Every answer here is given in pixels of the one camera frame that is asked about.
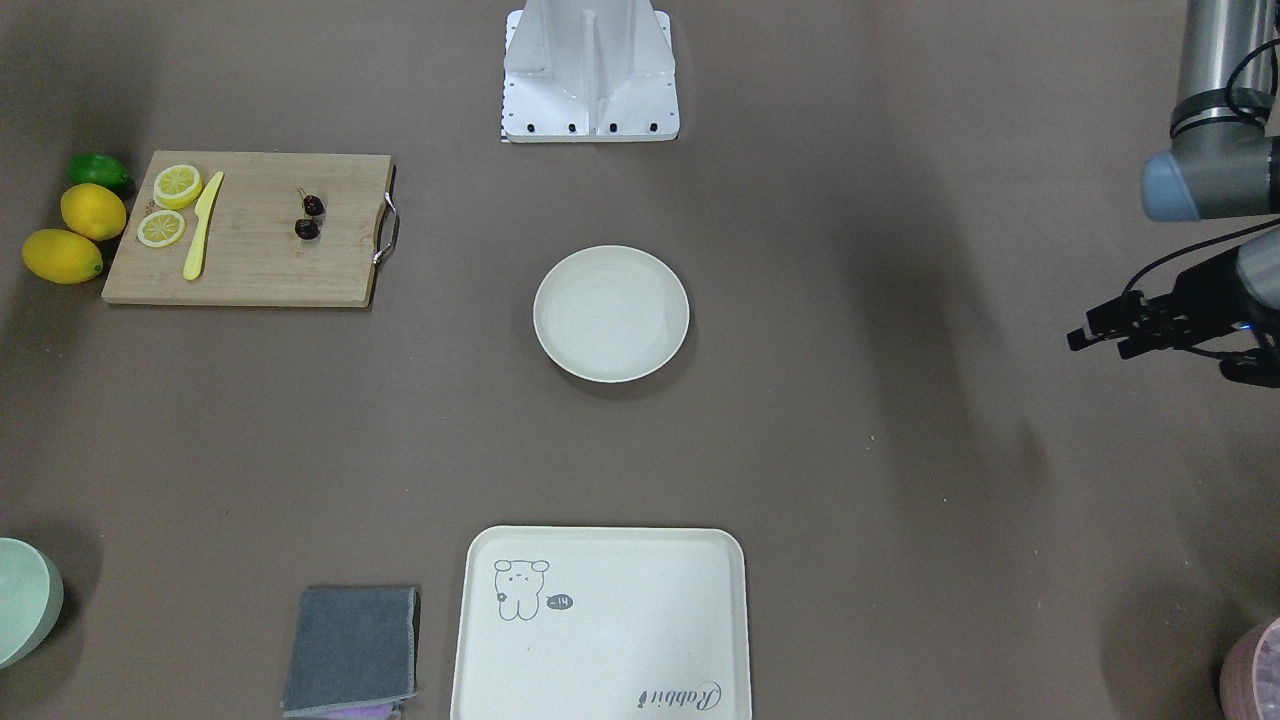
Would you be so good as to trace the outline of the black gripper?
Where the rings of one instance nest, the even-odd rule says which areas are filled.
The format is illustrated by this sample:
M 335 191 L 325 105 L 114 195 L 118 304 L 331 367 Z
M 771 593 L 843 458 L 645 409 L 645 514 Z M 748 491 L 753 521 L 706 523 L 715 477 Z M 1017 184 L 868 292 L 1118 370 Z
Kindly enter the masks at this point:
M 1105 305 L 1105 327 L 1068 332 L 1069 350 L 1117 341 L 1121 360 L 1176 350 L 1216 360 L 1230 382 L 1277 388 L 1277 229 L 1228 238 L 1244 243 L 1185 269 L 1165 295 L 1147 299 L 1130 281 Z

